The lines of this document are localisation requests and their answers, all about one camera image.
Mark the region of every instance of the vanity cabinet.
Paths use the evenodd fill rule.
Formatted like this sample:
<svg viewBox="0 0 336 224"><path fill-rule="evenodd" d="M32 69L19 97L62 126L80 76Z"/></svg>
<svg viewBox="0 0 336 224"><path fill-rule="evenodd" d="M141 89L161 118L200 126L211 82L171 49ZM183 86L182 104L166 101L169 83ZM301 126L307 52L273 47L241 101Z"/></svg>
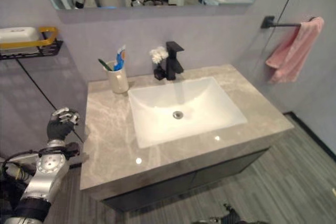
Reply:
<svg viewBox="0 0 336 224"><path fill-rule="evenodd" d="M192 188L203 186L221 178L240 173L253 161L259 158L266 150L231 159L129 193L108 198L103 202L118 211L139 209L162 199L185 193Z"/></svg>

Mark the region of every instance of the faucet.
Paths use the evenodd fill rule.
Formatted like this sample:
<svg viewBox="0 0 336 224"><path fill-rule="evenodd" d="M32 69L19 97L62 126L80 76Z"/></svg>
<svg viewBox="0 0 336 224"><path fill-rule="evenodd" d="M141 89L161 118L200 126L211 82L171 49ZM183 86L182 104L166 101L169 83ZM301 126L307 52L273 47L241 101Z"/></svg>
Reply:
<svg viewBox="0 0 336 224"><path fill-rule="evenodd" d="M166 59L166 78L168 81L176 79L176 73L183 73L184 69L176 58L176 53L184 49L174 41L166 42L168 57Z"/></svg>

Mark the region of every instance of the baseboard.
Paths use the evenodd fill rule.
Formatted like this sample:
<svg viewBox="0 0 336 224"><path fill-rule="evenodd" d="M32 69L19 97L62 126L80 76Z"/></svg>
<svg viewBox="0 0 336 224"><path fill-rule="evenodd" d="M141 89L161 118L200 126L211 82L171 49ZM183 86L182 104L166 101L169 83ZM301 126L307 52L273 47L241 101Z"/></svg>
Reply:
<svg viewBox="0 0 336 224"><path fill-rule="evenodd" d="M294 112L286 112L284 115L290 116L295 122L297 122L301 128L336 162L336 154L332 152L329 147L308 127L300 118L298 118Z"/></svg>

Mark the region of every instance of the drain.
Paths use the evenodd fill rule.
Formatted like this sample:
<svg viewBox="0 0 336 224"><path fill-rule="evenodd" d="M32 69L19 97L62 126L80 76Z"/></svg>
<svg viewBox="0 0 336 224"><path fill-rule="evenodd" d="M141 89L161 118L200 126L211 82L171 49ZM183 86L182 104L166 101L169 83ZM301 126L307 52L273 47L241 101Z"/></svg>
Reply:
<svg viewBox="0 0 336 224"><path fill-rule="evenodd" d="M181 111L175 111L173 112L173 117L175 119L181 119L183 117L183 113Z"/></svg>

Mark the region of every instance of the toothpaste tube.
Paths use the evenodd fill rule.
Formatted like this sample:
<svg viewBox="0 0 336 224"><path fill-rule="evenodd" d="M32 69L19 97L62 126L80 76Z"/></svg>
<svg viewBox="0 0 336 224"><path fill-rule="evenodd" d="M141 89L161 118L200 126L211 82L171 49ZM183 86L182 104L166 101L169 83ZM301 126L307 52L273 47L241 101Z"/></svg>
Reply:
<svg viewBox="0 0 336 224"><path fill-rule="evenodd" d="M126 46L123 45L121 48L118 49L118 53L117 53L117 63L114 64L113 70L114 71L118 71L120 69L123 68L124 66L124 60L126 57Z"/></svg>

